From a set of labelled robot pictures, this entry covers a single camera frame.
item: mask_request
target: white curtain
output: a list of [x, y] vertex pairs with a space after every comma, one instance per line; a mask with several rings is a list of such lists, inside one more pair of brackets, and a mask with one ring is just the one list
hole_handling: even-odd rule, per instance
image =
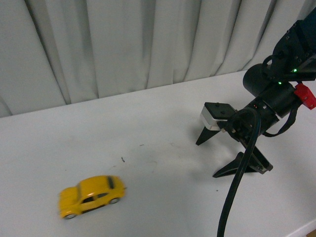
[[0, 0], [0, 117], [248, 69], [316, 0]]

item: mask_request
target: toy car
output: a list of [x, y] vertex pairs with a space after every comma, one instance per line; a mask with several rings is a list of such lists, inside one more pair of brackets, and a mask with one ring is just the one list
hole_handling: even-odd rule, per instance
[[114, 204], [125, 195], [125, 187], [117, 176], [95, 176], [60, 193], [61, 218], [71, 219], [107, 204]]

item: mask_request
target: car wheel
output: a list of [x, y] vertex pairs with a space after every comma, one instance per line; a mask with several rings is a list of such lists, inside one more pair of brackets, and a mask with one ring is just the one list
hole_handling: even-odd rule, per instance
[[65, 219], [72, 219], [72, 218], [74, 218], [75, 216], [76, 216], [76, 214], [69, 214], [69, 215], [65, 216], [64, 218], [65, 218]]
[[110, 201], [110, 204], [117, 203], [119, 201], [119, 198], [114, 198]]

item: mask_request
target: red connector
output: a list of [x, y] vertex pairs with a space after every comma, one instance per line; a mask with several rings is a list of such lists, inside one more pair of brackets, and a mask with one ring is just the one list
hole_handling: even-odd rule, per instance
[[316, 98], [307, 86], [300, 83], [296, 85], [295, 88], [296, 90], [294, 91], [294, 94], [296, 94], [301, 99], [307, 108], [312, 110], [316, 107]]

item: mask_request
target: white table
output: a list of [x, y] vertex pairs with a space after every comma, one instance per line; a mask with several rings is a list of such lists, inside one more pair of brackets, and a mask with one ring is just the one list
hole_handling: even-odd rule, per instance
[[[199, 115], [204, 102], [248, 104], [254, 97], [243, 88], [243, 75], [0, 119], [0, 236], [216, 236], [233, 176], [212, 175], [244, 149], [227, 133], [195, 145], [203, 129]], [[316, 93], [316, 82], [308, 85]], [[316, 228], [315, 118], [316, 110], [302, 106], [285, 134], [259, 137], [274, 168], [244, 175], [226, 237], [302, 237]], [[59, 192], [102, 174], [120, 176], [126, 197], [60, 219]]]

